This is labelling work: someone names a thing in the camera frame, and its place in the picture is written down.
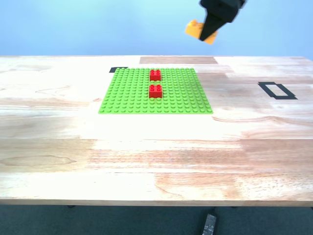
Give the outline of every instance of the blue background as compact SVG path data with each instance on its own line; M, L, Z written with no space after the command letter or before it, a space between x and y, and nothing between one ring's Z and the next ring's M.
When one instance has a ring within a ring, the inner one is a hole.
M278 55L313 60L312 0L249 0L214 45L200 0L0 0L0 55Z

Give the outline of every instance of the black rectangle outline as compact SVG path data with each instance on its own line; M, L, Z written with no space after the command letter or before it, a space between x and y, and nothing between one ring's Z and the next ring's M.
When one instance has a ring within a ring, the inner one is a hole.
M258 85L265 91L270 97L274 97L275 99L297 99L295 94L289 91L283 84L276 84L275 82L259 82ZM279 87L286 95L275 95L267 85L276 85Z
M128 67L112 67L111 69L110 69L110 72L115 72L116 71L116 69L127 69Z

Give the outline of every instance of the wooden table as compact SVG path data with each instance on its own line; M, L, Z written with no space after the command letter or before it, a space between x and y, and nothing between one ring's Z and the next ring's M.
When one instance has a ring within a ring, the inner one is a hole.
M194 68L214 114L99 115L111 67ZM0 202L312 207L313 62L0 57Z

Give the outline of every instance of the red lego brick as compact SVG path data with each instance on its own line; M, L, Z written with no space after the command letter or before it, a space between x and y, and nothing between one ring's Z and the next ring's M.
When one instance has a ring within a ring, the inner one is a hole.
M162 86L161 85L150 85L149 87L149 98L162 98Z
M161 81L161 71L151 70L150 71L150 81Z

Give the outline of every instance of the orange lego brick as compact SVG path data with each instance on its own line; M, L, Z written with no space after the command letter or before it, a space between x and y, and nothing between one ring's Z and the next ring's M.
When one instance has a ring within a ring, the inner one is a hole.
M187 25L187 28L185 30L185 33L192 36L192 37L195 37L195 38L198 38L200 37L200 34L202 32L202 28L203 28L203 23L198 23L198 21L196 20L192 20L188 25ZM216 35L217 35L217 31L214 32L210 37L208 37L206 40L204 40L204 42L212 45L214 43L214 40L216 38Z

